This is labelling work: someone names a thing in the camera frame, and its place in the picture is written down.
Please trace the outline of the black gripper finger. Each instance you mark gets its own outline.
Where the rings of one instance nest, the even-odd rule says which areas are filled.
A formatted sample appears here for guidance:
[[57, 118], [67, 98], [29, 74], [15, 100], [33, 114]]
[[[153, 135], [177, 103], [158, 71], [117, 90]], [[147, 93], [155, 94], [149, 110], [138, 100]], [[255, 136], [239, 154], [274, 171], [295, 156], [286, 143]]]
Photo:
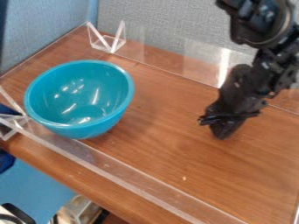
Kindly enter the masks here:
[[225, 125], [225, 130], [222, 133], [222, 138], [227, 139], [234, 133], [235, 131], [241, 128], [241, 126], [245, 123], [245, 119], [238, 119], [234, 121], [227, 121], [226, 125]]
[[211, 132], [217, 138], [227, 137], [227, 124], [225, 122], [215, 122], [210, 126]]

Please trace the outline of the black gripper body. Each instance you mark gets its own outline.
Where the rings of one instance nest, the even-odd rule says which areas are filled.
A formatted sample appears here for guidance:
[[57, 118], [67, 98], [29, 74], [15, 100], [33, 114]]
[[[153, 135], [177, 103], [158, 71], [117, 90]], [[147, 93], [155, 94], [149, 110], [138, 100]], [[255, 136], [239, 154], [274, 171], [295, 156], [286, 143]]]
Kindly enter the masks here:
[[225, 125], [229, 123], [243, 122], [259, 115], [261, 110], [267, 106], [267, 101], [254, 97], [237, 103], [225, 102], [218, 99], [207, 108], [205, 115], [199, 118], [199, 125]]

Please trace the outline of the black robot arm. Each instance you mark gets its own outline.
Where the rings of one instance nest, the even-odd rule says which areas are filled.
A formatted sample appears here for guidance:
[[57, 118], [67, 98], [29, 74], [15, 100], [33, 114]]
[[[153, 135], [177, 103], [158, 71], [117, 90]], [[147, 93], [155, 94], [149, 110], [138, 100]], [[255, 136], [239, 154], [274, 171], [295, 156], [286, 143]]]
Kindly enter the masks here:
[[297, 82], [299, 24], [290, 0], [217, 0], [217, 5], [230, 15], [233, 42], [257, 49], [253, 63], [233, 67], [219, 98], [199, 118], [214, 136], [226, 139]]

